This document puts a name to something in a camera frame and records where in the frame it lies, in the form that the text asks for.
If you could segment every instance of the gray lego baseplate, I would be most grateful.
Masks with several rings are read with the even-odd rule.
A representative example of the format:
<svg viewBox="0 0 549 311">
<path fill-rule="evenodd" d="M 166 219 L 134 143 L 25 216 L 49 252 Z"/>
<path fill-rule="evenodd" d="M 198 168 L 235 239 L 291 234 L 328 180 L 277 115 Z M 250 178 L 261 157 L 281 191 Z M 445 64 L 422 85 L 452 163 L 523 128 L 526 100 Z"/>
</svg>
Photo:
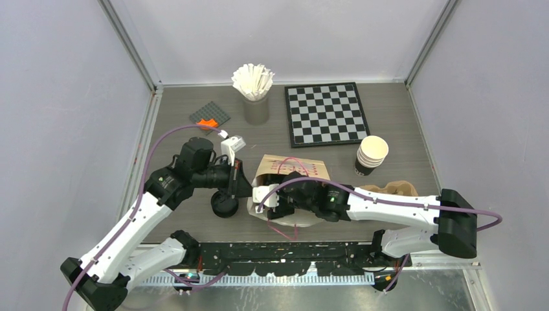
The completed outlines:
<svg viewBox="0 0 549 311">
<path fill-rule="evenodd" d="M 189 116 L 189 119 L 194 124 L 200 122 L 200 120 L 204 119 L 206 121 L 210 119 L 214 119 L 220 127 L 223 123 L 227 122 L 230 119 L 230 116 L 224 112 L 218 105 L 216 105 L 215 102 L 209 102 L 206 106 L 198 109 L 195 113 L 191 114 Z M 212 130 L 202 130 L 208 135 L 212 132 Z"/>
</svg>

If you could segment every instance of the paper bag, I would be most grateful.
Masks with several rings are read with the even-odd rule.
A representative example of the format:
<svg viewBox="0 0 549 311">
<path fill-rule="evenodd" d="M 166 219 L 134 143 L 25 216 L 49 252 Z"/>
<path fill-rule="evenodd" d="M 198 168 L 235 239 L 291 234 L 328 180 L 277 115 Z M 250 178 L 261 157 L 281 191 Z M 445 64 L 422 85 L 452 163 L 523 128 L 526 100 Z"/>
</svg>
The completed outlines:
<svg viewBox="0 0 549 311">
<path fill-rule="evenodd" d="M 263 156 L 263 159 L 261 160 L 261 163 L 259 164 L 258 170 L 256 172 L 256 176 L 254 180 L 252 181 L 252 186 L 257 187 L 260 185 L 263 185 L 263 178 L 266 174 L 277 174 L 278 167 L 280 166 L 281 162 L 286 159 L 287 157 L 281 157 L 278 155 L 269 155 L 265 154 Z M 326 165 L 322 161 L 316 161 L 316 160 L 308 160 L 308 159 L 298 159 L 305 168 L 307 169 L 307 172 L 309 173 L 309 177 L 316 177 L 316 178 L 323 178 L 323 179 L 330 179 L 330 176 L 328 175 L 328 170 L 326 169 Z M 289 159 L 287 160 L 282 167 L 280 167 L 280 173 L 281 175 L 288 175 L 291 172 L 298 172 L 305 176 L 305 171 L 297 163 L 295 160 Z M 262 220 L 267 220 L 267 210 L 264 209 L 262 213 L 256 212 L 256 207 L 258 206 L 258 203 L 254 203 L 252 198 L 248 198 L 246 207 L 248 208 L 248 213 L 250 215 L 253 215 L 255 217 L 261 218 Z M 318 218 L 309 211 L 303 211 L 301 209 L 296 209 L 295 213 L 292 215 L 288 215 L 282 218 L 278 218 L 275 220 L 271 220 L 272 222 L 280 225 L 288 225 L 293 227 L 294 225 L 297 225 L 298 227 L 309 227 L 314 224 L 318 224 L 320 222 L 323 222 L 324 220 L 321 218 Z"/>
<path fill-rule="evenodd" d="M 405 180 L 391 181 L 384 188 L 379 188 L 375 185 L 365 185 L 361 186 L 360 188 L 377 193 L 396 194 L 397 196 L 419 195 L 414 185 Z"/>
</svg>

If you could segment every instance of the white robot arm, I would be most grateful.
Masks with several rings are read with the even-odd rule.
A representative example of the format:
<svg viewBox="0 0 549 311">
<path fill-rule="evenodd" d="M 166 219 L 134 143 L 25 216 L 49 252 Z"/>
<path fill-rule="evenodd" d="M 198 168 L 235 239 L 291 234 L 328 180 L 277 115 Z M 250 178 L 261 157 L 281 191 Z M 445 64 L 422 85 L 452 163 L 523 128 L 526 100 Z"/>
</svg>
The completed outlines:
<svg viewBox="0 0 549 311">
<path fill-rule="evenodd" d="M 136 257 L 130 258 L 130 255 L 160 221 L 191 197 L 195 188 L 217 188 L 212 197 L 214 213 L 220 217 L 232 216 L 238 208 L 238 198 L 252 194 L 242 162 L 235 156 L 244 145 L 238 136 L 225 139 L 221 143 L 223 155 L 212 159 L 213 144 L 209 140 L 194 137 L 185 143 L 177 161 L 151 173 L 134 215 L 137 201 L 92 250 L 79 259 L 69 257 L 63 262 L 61 271 L 72 284 L 94 261 L 76 286 L 76 292 L 94 310 L 114 310 L 131 289 L 158 271 L 196 263 L 200 256 L 199 244 L 184 231 L 174 232 L 161 245 Z M 125 230 L 95 260 L 128 219 Z"/>
<path fill-rule="evenodd" d="M 302 177 L 293 172 L 278 182 Z M 278 186 L 277 182 L 267 183 L 253 189 L 255 203 L 263 201 Z M 373 257 L 384 255 L 398 259 L 409 253 L 432 249 L 439 249 L 454 257 L 476 257 L 476 215 L 428 208 L 444 205 L 463 208 L 465 211 L 473 209 L 456 191 L 443 189 L 440 196 L 416 197 L 380 194 L 349 185 L 343 187 L 372 200 L 365 200 L 333 185 L 301 181 L 287 185 L 265 199 L 265 206 L 269 208 L 267 217 L 273 220 L 293 214 L 295 209 L 303 209 L 329 222 L 377 220 L 407 226 L 399 230 L 377 231 L 372 238 L 372 249 L 375 250 Z"/>
</svg>

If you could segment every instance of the chessboard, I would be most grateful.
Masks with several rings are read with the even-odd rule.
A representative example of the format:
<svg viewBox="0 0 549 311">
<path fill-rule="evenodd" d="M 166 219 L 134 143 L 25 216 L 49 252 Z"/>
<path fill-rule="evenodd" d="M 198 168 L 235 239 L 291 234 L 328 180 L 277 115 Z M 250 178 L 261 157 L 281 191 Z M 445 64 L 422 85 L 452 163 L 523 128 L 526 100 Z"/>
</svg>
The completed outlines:
<svg viewBox="0 0 549 311">
<path fill-rule="evenodd" d="M 359 144 L 370 135 L 356 83 L 287 86 L 284 91 L 292 148 Z"/>
</svg>

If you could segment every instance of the white wall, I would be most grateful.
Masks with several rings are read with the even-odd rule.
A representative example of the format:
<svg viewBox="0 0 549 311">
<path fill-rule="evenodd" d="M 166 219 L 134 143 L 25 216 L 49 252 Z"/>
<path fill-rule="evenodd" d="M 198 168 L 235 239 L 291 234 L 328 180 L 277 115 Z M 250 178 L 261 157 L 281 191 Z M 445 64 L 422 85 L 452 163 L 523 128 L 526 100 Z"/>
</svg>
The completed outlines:
<svg viewBox="0 0 549 311">
<path fill-rule="evenodd" d="M 0 29 L 0 305 L 59 310 L 61 263 L 115 223 L 150 92 L 96 0 L 2 1 Z"/>
<path fill-rule="evenodd" d="M 164 84 L 202 84 L 249 62 L 277 81 L 403 80 L 446 0 L 114 3 Z"/>
<path fill-rule="evenodd" d="M 547 11 L 463 0 L 412 85 L 442 186 L 504 217 L 478 235 L 498 310 L 549 304 Z"/>
</svg>

